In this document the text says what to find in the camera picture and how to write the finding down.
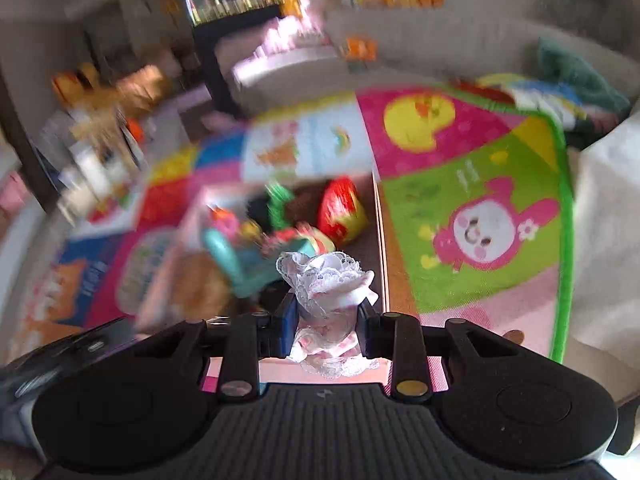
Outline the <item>red shiny toy ball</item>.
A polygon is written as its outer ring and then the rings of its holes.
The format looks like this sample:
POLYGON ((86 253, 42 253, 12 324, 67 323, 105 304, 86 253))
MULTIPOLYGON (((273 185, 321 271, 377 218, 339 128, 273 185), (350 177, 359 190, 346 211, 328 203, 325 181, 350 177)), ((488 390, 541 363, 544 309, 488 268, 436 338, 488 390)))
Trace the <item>red shiny toy ball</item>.
POLYGON ((355 183, 348 177, 330 181, 322 195, 318 229, 336 247, 342 247, 360 237, 368 225, 369 219, 355 183))

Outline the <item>pink cardboard box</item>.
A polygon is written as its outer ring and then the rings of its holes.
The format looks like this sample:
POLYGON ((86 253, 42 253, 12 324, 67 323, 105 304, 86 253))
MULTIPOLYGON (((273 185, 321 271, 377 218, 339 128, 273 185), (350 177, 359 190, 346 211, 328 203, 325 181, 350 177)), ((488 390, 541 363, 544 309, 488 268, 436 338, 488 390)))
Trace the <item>pink cardboard box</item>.
MULTIPOLYGON (((378 186, 374 174, 370 172, 352 174, 350 178, 356 185, 369 225, 360 237, 347 245, 346 254, 354 257, 364 270, 375 273, 372 289, 378 293, 378 302, 374 308, 378 312, 386 312, 390 310, 390 296, 388 296, 388 278, 385 269, 386 257, 383 252, 385 243, 378 186)), ((201 235, 202 231, 209 227, 209 211, 216 207, 227 209, 233 212, 236 218, 244 220, 246 203, 264 191, 265 188, 261 184, 235 183, 206 185, 195 194, 141 301, 136 322, 134 322, 134 329, 138 334, 150 336, 184 321, 177 318, 168 304, 172 276, 176 262, 182 255, 189 252, 207 252, 201 235)), ((255 244, 242 245, 239 248, 247 247, 259 249, 255 244)), ((261 292, 248 298, 236 298, 231 289, 232 298, 228 314, 218 315, 205 321, 212 323, 229 321, 250 311, 273 312, 290 291, 291 287, 283 278, 270 283, 261 292)))

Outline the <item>teal plastic toy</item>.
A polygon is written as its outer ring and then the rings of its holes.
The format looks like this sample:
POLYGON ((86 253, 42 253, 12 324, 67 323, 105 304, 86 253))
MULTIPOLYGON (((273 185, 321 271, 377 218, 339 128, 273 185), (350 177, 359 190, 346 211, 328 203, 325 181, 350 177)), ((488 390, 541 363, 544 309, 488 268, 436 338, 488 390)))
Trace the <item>teal plastic toy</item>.
POLYGON ((236 249, 215 228, 202 231, 203 246, 224 272, 236 298, 248 298, 261 292, 267 285, 279 281, 282 276, 277 261, 282 252, 299 252, 306 257, 317 255, 311 240, 295 237, 278 248, 271 256, 263 256, 255 247, 236 249))

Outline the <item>orange clownfish plush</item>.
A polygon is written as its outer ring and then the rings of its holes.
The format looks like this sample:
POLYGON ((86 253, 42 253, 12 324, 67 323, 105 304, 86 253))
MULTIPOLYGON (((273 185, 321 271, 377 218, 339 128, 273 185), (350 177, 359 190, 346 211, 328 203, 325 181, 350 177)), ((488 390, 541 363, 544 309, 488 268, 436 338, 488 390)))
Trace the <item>orange clownfish plush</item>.
POLYGON ((375 62, 378 59, 378 44, 368 38, 347 37, 340 52, 348 62, 375 62))

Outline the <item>beige sofa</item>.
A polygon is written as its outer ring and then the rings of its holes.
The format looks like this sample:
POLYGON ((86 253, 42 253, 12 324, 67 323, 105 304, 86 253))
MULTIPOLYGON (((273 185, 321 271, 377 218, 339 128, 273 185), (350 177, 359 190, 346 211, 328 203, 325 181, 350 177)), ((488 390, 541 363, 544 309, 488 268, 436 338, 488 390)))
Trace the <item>beige sofa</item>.
POLYGON ((639 10, 584 27, 554 26, 535 18, 500 18, 472 11, 336 10, 324 20, 339 42, 360 32, 378 44, 378 62, 403 81, 477 80, 512 74, 537 76, 538 40, 548 39, 587 61, 631 102, 639 99, 639 10))

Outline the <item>black fish tank cabinet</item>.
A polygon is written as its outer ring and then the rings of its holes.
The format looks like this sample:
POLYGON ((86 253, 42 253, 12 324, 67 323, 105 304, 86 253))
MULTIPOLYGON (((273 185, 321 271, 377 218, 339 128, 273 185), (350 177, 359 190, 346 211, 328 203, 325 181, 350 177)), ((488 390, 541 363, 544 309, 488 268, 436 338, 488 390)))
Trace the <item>black fish tank cabinet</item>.
POLYGON ((193 39, 206 88, 220 112, 243 118, 228 79, 234 66, 254 54, 282 16, 280 6, 249 10, 195 26, 193 39))

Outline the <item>white thermos bottle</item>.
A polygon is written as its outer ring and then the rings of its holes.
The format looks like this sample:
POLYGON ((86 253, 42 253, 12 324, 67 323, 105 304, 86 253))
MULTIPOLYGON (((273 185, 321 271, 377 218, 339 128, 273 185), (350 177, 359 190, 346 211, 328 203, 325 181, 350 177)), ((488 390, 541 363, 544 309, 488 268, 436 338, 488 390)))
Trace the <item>white thermos bottle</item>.
POLYGON ((58 209, 68 222, 75 224, 112 195, 114 184, 90 145, 75 144, 70 157, 70 164, 60 173, 63 188, 58 209))

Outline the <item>bread in plastic bag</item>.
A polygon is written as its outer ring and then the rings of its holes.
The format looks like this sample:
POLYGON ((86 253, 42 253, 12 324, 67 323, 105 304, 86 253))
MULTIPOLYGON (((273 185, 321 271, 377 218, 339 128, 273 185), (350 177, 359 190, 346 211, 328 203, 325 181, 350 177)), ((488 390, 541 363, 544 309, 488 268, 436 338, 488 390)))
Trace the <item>bread in plastic bag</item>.
POLYGON ((168 304, 185 321, 227 315, 232 292, 228 278, 208 252, 189 252, 176 262, 168 304))

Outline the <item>colourful cartoon play mat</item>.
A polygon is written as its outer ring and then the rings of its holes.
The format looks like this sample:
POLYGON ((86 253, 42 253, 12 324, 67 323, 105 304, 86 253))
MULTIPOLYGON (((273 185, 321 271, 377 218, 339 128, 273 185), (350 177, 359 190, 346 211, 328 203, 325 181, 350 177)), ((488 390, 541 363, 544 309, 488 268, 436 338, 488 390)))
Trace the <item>colourful cartoon play mat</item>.
POLYGON ((227 314, 282 252, 344 252, 381 307, 466 318, 561 361, 572 191, 561 127, 444 87, 273 110, 127 180, 43 259, 10 356, 126 316, 147 333, 227 314))

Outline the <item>white lace baby garment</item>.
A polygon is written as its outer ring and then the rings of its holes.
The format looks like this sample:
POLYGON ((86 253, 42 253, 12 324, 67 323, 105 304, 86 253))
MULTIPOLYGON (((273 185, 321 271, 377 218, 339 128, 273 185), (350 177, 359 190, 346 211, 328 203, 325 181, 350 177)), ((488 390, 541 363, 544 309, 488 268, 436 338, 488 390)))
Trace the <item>white lace baby garment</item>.
POLYGON ((374 306, 375 273, 344 252, 308 257, 284 252, 276 262, 296 299, 298 326, 288 359, 325 378, 355 377, 375 362, 365 358, 356 335, 358 307, 374 306))

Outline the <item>woven patterned box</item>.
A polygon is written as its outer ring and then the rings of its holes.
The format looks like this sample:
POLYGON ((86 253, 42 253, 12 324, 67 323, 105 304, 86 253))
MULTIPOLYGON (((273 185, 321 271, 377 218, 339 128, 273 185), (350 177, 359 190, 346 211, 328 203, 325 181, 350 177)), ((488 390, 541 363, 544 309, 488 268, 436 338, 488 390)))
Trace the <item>woven patterned box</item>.
POLYGON ((101 162, 117 156, 126 165, 136 164, 137 140, 118 106, 80 110, 70 126, 70 134, 76 141, 88 143, 101 162))

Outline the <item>white sheet cover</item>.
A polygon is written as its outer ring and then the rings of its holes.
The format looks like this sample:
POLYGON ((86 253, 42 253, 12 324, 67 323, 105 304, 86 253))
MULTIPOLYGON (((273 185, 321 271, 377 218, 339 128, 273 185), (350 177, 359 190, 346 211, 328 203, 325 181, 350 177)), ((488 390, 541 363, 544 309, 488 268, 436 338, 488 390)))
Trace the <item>white sheet cover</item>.
POLYGON ((639 367, 639 114, 572 159, 570 334, 639 367))

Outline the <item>green cloth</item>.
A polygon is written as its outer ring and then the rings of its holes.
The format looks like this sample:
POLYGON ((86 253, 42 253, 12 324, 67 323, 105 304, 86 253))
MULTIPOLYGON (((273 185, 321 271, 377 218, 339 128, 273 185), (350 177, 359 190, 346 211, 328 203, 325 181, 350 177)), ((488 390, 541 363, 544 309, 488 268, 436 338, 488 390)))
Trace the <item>green cloth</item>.
POLYGON ((536 61, 539 79, 568 90, 582 104, 602 108, 618 118, 630 112, 629 99, 577 54, 541 38, 537 44, 536 61))

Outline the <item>pink floral blanket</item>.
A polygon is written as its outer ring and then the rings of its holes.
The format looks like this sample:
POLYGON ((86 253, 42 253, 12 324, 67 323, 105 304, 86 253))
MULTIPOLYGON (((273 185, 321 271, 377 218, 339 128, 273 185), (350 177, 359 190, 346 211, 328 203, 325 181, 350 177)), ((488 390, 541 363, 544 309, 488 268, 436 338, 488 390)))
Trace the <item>pink floral blanket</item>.
POLYGON ((265 26, 262 42, 255 49, 254 57, 269 58, 294 50, 325 47, 329 43, 326 35, 308 18, 290 15, 276 18, 265 26))

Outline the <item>grey neck pillow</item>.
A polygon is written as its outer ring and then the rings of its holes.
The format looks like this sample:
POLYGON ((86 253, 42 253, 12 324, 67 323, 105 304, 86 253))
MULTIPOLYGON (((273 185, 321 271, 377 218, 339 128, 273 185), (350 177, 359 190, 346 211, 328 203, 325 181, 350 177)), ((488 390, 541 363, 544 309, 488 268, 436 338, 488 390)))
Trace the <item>grey neck pillow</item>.
POLYGON ((532 4, 535 18, 559 28, 601 24, 628 12, 634 13, 631 0, 534 0, 532 4))

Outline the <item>brown knitted toy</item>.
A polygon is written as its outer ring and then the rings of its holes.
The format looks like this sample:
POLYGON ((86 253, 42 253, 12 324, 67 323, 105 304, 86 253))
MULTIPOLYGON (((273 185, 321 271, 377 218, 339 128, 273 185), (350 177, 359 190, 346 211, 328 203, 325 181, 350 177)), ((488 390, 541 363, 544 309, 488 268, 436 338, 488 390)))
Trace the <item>brown knitted toy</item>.
POLYGON ((315 226, 328 185, 328 180, 296 188, 288 188, 278 182, 269 183, 262 194, 246 203, 246 216, 266 234, 292 228, 299 223, 315 226))

